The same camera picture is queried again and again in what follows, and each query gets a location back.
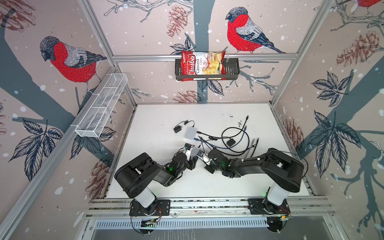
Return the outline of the white network switch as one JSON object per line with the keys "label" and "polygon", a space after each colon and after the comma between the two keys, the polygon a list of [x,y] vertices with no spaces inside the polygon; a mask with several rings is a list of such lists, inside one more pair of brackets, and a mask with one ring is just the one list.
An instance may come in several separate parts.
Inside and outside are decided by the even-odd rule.
{"label": "white network switch", "polygon": [[184,139],[188,141],[193,141],[198,132],[198,129],[195,127],[189,126],[184,134]]}
{"label": "white network switch", "polygon": [[198,147],[193,147],[191,149],[191,155],[190,157],[193,158],[194,156],[202,157],[204,154],[204,151]]}

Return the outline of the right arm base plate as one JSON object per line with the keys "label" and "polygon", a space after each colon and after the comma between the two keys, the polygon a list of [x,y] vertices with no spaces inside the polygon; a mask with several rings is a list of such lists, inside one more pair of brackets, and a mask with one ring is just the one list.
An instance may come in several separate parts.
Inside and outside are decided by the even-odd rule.
{"label": "right arm base plate", "polygon": [[291,211],[286,199],[280,206],[270,203],[266,198],[248,199],[251,215],[290,215]]}

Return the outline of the black power adapter with cord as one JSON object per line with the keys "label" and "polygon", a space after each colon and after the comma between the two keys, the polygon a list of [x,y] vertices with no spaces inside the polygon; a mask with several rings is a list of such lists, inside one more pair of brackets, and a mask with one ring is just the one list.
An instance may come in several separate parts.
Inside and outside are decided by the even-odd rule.
{"label": "black power adapter with cord", "polygon": [[182,126],[186,126],[187,124],[189,123],[193,123],[193,127],[195,126],[195,122],[193,120],[185,120],[185,121],[181,121],[180,123],[178,123],[174,128],[174,132],[175,134],[177,134],[178,132],[180,132],[182,130]]}

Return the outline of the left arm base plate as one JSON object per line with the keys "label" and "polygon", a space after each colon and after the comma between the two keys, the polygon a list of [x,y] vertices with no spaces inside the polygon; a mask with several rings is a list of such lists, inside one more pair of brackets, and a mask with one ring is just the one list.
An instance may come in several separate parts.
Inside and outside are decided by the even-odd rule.
{"label": "left arm base plate", "polygon": [[170,214],[170,200],[158,200],[150,204],[147,208],[143,207],[137,200],[133,199],[130,205],[130,217],[160,217]]}

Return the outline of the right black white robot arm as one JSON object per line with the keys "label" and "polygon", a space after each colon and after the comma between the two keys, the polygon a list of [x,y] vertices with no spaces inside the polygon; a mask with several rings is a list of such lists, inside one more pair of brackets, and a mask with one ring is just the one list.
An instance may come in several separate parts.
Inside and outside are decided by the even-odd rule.
{"label": "right black white robot arm", "polygon": [[219,150],[213,149],[208,154],[205,169],[210,173],[221,171],[228,178],[240,178],[245,175],[265,174],[274,183],[269,187],[264,205],[280,207],[290,193],[298,193],[304,176],[304,164],[275,148],[252,158],[228,159]]}

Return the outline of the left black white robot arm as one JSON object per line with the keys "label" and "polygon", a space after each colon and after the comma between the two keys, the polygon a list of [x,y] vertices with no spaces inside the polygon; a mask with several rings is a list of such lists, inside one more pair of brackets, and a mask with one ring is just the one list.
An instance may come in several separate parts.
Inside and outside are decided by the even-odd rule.
{"label": "left black white robot arm", "polygon": [[183,172],[193,170],[199,159],[197,148],[181,149],[164,166],[154,161],[147,153],[142,153],[132,161],[120,167],[114,175],[115,180],[131,199],[136,200],[141,207],[153,212],[156,208],[157,197],[148,188],[155,181],[164,187],[169,187],[180,179]]}

